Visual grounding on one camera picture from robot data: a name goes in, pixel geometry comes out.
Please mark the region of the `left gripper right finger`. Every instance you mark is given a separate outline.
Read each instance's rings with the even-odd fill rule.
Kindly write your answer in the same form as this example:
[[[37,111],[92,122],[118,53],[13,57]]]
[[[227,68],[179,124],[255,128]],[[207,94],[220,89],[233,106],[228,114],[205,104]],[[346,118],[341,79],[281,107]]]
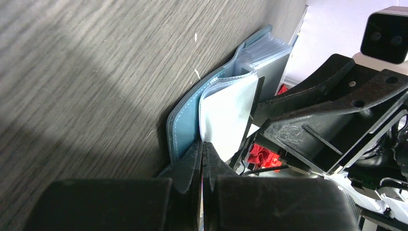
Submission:
[[[203,144],[206,231],[356,231],[338,187],[321,178],[252,178],[235,173]]]

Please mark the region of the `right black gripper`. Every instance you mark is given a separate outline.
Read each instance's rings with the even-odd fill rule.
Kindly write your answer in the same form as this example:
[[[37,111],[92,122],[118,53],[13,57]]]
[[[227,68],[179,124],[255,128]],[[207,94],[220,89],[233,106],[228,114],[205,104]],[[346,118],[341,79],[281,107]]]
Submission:
[[[408,77],[383,70],[335,101],[267,120],[260,134],[314,171],[347,172],[358,192],[408,188]]]

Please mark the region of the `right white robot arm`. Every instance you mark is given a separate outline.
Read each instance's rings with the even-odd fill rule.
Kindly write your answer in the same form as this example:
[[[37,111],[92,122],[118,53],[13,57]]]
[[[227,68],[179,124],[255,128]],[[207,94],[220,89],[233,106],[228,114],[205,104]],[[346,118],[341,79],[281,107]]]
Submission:
[[[290,167],[333,181],[383,224],[408,228],[408,77],[331,55],[260,102],[256,143]]]

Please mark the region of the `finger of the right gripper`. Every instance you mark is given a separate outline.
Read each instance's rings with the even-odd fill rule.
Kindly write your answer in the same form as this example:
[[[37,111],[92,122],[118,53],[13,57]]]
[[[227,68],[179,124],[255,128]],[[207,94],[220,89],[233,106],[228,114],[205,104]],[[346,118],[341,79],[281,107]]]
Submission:
[[[352,58],[333,54],[315,72],[286,92],[259,102],[253,124],[315,105],[328,95],[356,65]]]

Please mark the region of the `dark grey credit card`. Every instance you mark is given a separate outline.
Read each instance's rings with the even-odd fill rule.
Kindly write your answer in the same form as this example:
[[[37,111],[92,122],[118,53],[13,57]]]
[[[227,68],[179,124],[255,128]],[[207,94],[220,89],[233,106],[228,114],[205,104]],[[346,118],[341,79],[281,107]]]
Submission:
[[[265,77],[259,97],[260,102],[271,99],[276,95],[289,57],[290,54],[281,55],[273,62],[271,61],[257,69],[258,76]]]

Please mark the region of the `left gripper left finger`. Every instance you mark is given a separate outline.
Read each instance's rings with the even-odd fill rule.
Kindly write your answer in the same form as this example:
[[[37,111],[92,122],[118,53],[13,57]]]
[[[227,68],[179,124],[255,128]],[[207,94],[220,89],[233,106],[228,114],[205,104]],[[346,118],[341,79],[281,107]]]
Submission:
[[[157,178],[68,179],[50,184],[26,231],[196,231],[200,220],[202,144]]]

